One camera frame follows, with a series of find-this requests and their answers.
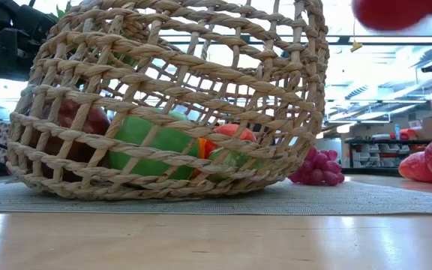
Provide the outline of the red apple with yellow streaks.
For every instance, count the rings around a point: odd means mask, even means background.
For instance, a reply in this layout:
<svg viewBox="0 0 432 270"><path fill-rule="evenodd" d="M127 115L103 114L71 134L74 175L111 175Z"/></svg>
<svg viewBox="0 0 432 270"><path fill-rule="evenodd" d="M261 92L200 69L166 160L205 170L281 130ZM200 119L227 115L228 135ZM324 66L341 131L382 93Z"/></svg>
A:
<svg viewBox="0 0 432 270"><path fill-rule="evenodd" d="M78 103L63 99L55 124L64 128L69 128L79 108L80 105ZM107 118L107 114L101 107L95 107L89 110L87 118L82 126L82 132L103 136L107 132L109 126L110 120ZM43 151L48 155L57 155L62 145L63 141L60 138L50 136ZM88 163L94 153L95 149L91 146L81 142L74 142L67 155L67 159ZM71 171L64 170L62 173L62 180L66 182L80 182L82 177L75 175Z"/></svg>

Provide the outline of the woven straw basket with handles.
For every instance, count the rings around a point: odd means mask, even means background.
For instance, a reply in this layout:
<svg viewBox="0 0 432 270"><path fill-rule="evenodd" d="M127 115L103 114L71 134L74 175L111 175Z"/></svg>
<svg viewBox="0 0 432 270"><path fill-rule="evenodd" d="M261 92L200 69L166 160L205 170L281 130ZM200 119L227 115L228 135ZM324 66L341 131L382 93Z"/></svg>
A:
<svg viewBox="0 0 432 270"><path fill-rule="evenodd" d="M262 190L302 164L321 131L329 60L322 0L88 0L73 6L46 39L49 71L28 80L10 114L7 168L29 188L81 200L187 199ZM63 99L80 105L72 125L55 124ZM91 108L106 133L82 132ZM140 145L115 136L127 116L153 124ZM237 124L235 135L215 128ZM160 128L191 137L183 152L150 147ZM257 143L239 139L248 128ZM50 136L63 141L44 152ZM200 159L202 137L223 148ZM67 159L74 142L95 149L88 163ZM227 166L230 150L251 159ZM130 156L123 170L109 153ZM141 159L162 176L133 174ZM257 158L259 169L249 169ZM179 167L189 179L170 179ZM81 181L63 181L64 170ZM208 176L221 174L223 181Z"/></svg>

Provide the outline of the orange fruit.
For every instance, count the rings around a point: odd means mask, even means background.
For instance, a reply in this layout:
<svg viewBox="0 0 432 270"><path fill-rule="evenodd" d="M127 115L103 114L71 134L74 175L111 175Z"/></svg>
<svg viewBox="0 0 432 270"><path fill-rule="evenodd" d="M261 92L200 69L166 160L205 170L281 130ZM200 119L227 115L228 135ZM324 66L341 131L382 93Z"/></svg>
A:
<svg viewBox="0 0 432 270"><path fill-rule="evenodd" d="M218 148L218 146L214 144L212 141L202 137L198 139L198 146L199 146L200 159L208 159L211 152L213 152L215 149Z"/></svg>

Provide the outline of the green elongated vegetable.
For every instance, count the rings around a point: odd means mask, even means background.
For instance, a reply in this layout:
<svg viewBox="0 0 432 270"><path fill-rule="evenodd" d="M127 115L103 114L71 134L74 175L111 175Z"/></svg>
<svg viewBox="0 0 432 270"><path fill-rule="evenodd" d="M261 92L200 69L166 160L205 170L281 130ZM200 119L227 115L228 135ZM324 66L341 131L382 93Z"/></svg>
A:
<svg viewBox="0 0 432 270"><path fill-rule="evenodd" d="M208 159L211 161L216 160L223 153L223 150L223 148L215 149L209 154ZM228 155L223 160L223 164L229 167L243 167L250 159L251 157L247 156L246 154L230 150ZM266 162L266 159L257 158L254 163L249 167L249 169L259 169L263 167ZM221 182L225 178L226 176L223 176L221 174L213 174L208 176L208 180L212 182Z"/></svg>

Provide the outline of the green potted plant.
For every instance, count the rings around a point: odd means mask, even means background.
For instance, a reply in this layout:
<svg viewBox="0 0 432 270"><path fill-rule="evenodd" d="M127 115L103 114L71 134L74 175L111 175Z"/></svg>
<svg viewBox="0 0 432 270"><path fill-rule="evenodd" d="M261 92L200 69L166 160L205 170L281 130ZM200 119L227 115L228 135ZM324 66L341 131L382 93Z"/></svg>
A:
<svg viewBox="0 0 432 270"><path fill-rule="evenodd" d="M70 11L71 8L71 0L67 0L63 7L59 7L58 5L56 5L56 14L54 14L55 19L59 21Z"/></svg>

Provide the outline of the purple grape bunch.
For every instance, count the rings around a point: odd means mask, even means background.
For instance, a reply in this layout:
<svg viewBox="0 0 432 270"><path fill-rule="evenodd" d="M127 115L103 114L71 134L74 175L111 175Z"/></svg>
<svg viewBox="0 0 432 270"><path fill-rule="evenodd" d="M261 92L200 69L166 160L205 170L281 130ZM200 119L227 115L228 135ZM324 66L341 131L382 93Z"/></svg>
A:
<svg viewBox="0 0 432 270"><path fill-rule="evenodd" d="M310 148L303 164L289 176L289 180L303 185L336 186L345 181L335 150Z"/></svg>

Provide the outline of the yellow hanging tag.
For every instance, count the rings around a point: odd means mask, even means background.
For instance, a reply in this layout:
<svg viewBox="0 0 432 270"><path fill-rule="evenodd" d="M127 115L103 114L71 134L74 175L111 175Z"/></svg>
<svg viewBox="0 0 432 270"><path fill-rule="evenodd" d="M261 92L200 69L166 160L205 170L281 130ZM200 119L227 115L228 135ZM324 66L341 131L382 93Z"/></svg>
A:
<svg viewBox="0 0 432 270"><path fill-rule="evenodd" d="M354 53L356 50L359 50L362 48L362 44L359 43L356 40L356 19L353 19L353 26L352 26L352 47L350 49L351 53Z"/></svg>

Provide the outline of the grey woven placemat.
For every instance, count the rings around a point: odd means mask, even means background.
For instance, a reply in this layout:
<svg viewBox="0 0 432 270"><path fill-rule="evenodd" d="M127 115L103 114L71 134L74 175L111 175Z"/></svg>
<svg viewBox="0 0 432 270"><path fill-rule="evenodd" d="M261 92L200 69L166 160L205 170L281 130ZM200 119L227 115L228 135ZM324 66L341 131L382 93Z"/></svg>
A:
<svg viewBox="0 0 432 270"><path fill-rule="evenodd" d="M432 215L432 193L347 181L337 187L279 182L241 196L185 201L82 201L0 183L0 212L174 215Z"/></svg>

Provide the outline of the black shelf with white bins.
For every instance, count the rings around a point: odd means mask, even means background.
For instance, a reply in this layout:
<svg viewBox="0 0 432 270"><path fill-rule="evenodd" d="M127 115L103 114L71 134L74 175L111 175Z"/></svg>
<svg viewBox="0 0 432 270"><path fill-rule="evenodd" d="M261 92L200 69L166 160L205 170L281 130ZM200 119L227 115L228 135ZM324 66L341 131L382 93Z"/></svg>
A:
<svg viewBox="0 0 432 270"><path fill-rule="evenodd" d="M423 152L430 139L347 139L349 157L343 172L377 176L399 176L404 158Z"/></svg>

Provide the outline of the red item on shelf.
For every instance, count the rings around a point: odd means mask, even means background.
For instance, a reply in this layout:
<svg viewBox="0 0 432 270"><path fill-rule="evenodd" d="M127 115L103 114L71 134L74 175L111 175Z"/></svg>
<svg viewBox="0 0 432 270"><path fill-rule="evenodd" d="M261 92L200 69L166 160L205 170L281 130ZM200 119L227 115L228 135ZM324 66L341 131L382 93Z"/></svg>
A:
<svg viewBox="0 0 432 270"><path fill-rule="evenodd" d="M396 140L395 132L390 133L390 139ZM415 130L413 129L400 130L400 140L417 140L417 139L418 139L418 134Z"/></svg>

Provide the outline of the red bell pepper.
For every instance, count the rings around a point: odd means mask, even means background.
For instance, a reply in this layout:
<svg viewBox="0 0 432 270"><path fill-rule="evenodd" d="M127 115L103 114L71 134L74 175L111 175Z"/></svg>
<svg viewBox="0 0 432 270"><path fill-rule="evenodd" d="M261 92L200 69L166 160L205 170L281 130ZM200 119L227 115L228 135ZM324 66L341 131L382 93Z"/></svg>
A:
<svg viewBox="0 0 432 270"><path fill-rule="evenodd" d="M432 172L427 165L423 151L413 153L402 160L398 167L398 172L406 179L432 183Z"/></svg>

